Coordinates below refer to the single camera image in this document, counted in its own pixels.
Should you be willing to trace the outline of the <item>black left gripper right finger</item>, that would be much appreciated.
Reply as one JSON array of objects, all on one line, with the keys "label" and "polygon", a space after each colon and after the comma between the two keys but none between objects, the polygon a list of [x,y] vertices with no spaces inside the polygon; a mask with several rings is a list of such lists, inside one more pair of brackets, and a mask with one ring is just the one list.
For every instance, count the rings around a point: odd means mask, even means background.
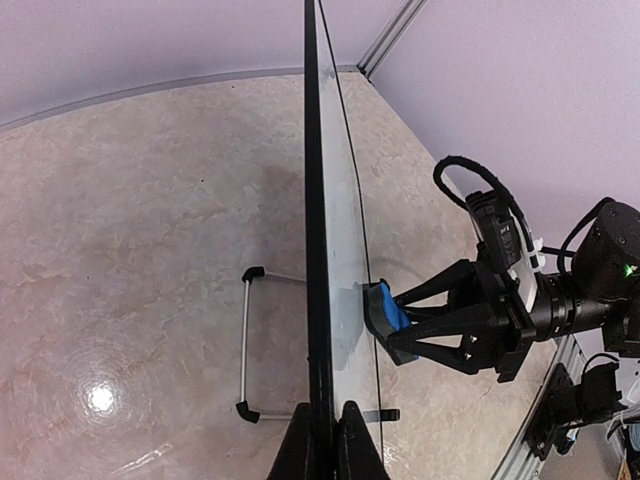
[{"label": "black left gripper right finger", "polygon": [[337,478],[383,480],[388,478],[374,442],[356,402],[343,406],[337,436]]}]

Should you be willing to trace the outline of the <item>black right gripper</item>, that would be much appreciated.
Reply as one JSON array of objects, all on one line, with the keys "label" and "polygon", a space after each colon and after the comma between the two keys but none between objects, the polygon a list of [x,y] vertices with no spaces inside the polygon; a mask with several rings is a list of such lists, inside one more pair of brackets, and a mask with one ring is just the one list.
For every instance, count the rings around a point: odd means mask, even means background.
[{"label": "black right gripper", "polygon": [[[476,247],[477,261],[459,260],[394,297],[404,307],[446,293],[448,306],[403,308],[409,325],[392,333],[388,345],[468,375],[493,367],[497,381],[507,383],[523,366],[536,329],[519,295],[520,281],[491,264],[484,244]],[[481,303],[483,291],[492,309]]]}]

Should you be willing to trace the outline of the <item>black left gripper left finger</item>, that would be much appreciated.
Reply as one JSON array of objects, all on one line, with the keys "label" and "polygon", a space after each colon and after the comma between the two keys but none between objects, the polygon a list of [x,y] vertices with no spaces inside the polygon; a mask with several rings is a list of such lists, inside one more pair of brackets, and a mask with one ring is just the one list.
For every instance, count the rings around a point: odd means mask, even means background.
[{"label": "black left gripper left finger", "polygon": [[315,478],[315,443],[310,411],[309,403],[300,403],[296,407],[269,472],[270,480]]}]

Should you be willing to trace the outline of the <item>blue whiteboard eraser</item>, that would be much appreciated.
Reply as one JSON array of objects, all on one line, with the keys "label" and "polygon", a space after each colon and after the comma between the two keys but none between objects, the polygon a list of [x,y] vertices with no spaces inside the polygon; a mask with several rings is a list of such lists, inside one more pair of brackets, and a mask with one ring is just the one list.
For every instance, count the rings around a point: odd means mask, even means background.
[{"label": "blue whiteboard eraser", "polygon": [[404,311],[394,301],[385,280],[366,284],[363,287],[364,321],[368,331],[375,337],[396,366],[418,359],[417,355],[392,347],[389,337],[411,326]]}]

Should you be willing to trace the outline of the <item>white whiteboard black frame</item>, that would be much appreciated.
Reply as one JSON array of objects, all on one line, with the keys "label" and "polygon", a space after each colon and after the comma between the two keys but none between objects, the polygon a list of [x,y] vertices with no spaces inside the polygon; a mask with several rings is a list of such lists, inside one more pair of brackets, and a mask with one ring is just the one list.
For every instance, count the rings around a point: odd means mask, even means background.
[{"label": "white whiteboard black frame", "polygon": [[310,401],[313,426],[333,443],[344,405],[358,404],[376,447],[377,349],[364,323],[369,281],[359,175],[327,10],[304,4],[304,195]]}]

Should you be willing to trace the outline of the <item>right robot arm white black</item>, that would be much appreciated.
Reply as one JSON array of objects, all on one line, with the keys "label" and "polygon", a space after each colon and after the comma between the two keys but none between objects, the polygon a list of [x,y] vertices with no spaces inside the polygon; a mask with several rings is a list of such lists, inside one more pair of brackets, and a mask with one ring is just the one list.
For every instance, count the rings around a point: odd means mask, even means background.
[{"label": "right robot arm white black", "polygon": [[639,213],[603,199],[579,223],[589,231],[570,271],[536,273],[526,308],[508,275],[460,260],[393,300],[408,325],[382,338],[398,365],[424,357],[465,374],[517,376],[536,342],[599,329],[604,349],[639,355]]}]

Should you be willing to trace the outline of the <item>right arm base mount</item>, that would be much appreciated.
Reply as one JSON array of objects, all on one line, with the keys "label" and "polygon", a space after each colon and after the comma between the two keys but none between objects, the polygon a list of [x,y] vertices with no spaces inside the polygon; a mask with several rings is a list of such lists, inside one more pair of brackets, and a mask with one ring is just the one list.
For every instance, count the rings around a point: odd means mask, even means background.
[{"label": "right arm base mount", "polygon": [[582,370],[581,383],[576,390],[571,391],[568,402],[560,404],[562,408],[567,408],[567,414],[564,409],[554,414],[554,418],[568,428],[567,433],[560,434],[560,442],[553,448],[562,455],[566,454],[573,444],[567,437],[569,432],[607,422],[627,409],[622,403],[622,392],[618,389],[616,381],[619,360],[608,353],[596,354],[591,360],[598,358],[605,362],[594,366],[592,361],[588,361]]}]

